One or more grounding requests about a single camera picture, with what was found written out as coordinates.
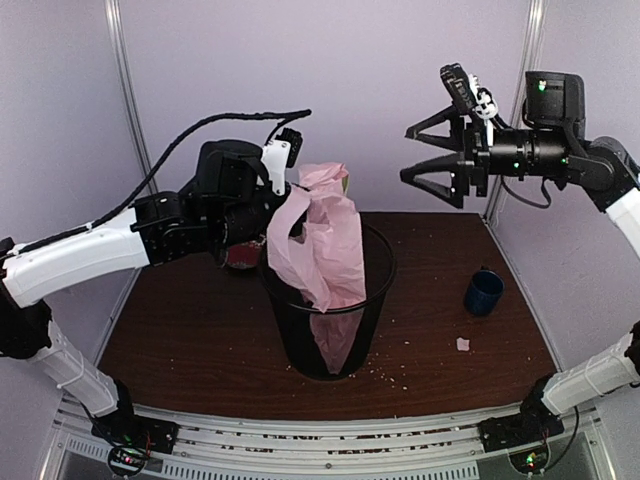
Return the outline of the pink plastic trash bag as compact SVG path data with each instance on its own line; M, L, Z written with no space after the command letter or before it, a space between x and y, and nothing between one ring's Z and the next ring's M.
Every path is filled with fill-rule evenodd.
M361 218L346 189L349 172L341 163L303 165L299 183L272 217L266 234L269 267L321 312L366 298ZM340 369L345 338L319 326L316 341L327 341L324 358Z

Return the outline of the black mesh trash bin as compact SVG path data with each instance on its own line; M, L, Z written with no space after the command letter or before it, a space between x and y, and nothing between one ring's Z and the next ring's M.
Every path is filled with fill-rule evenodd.
M295 370L317 381L336 381L354 374L365 364L384 306L394 283L397 261L389 241L375 227L362 224L366 298L358 303L321 312L303 294L283 282L268 266L267 254L260 256L259 278L265 287L286 356ZM327 341L317 342L321 326L332 338L345 338L344 362L330 369L324 358Z

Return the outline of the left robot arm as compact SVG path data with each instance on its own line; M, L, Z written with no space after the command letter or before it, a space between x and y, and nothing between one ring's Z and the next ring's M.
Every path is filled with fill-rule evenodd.
M123 444L144 433L127 388L87 362L61 332L45 297L110 273L160 266L201 252L221 255L258 238L288 193L285 171L297 148L205 143L195 176L178 192L126 201L104 223L47 243L1 242L1 352L40 366L58 388Z

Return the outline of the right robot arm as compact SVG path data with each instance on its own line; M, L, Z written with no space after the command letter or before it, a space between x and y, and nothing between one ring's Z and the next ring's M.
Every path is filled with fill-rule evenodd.
M470 194L486 196L491 176L539 177L558 189L576 185L639 247L639 167L616 139L586 139L580 76L526 72L522 129L500 117L491 92L460 64L443 66L440 79L450 106L408 127L405 136L447 153L402 169L403 183L457 209Z

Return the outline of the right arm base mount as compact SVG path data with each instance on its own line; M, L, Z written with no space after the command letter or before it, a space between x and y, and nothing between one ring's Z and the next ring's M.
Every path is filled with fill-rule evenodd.
M477 428L485 453L505 451L511 467L528 477L543 474L551 466L549 441L565 431L557 417L522 413L491 417Z

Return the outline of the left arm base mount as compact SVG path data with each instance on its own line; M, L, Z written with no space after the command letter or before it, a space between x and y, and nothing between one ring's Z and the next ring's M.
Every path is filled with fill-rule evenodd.
M88 416L91 433L110 449L106 464L117 478L129 479L149 465L155 453L171 454L179 426L175 422L133 415L129 422Z

